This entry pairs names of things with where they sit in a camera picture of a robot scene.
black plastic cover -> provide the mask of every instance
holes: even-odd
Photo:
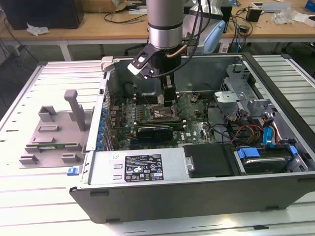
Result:
[[[183,147],[185,156],[193,162],[194,171],[191,178],[239,176],[233,145],[198,144]]]

computer case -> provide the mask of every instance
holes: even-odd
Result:
[[[76,29],[84,17],[82,0],[0,0],[15,30],[36,27]]]

white plastic bag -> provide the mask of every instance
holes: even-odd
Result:
[[[287,24],[287,23],[292,23],[293,24],[293,18],[297,14],[297,11],[292,10],[291,7],[288,7],[286,9],[283,9],[281,12],[276,12],[275,14],[272,15],[271,20],[276,24],[276,25],[282,25],[282,24]]]

green circuit board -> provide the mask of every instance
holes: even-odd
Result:
[[[185,144],[215,143],[215,137],[205,123],[206,100],[200,99],[192,103],[192,96],[193,94],[184,94],[170,110],[158,104],[137,105],[132,99],[116,103],[114,129],[117,141],[114,150],[177,148]],[[173,138],[158,143],[139,142],[134,135],[136,130],[148,126],[171,126]]]

red wire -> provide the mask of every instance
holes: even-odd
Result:
[[[241,130],[245,127],[245,126],[253,126],[253,127],[257,127],[257,128],[259,128],[261,131],[264,131],[260,126],[258,126],[258,125],[254,125],[254,124],[245,124],[245,125],[243,125],[243,126],[241,126],[240,127],[240,129],[236,132],[236,134],[235,134],[235,136],[239,133],[239,132],[241,132]]]

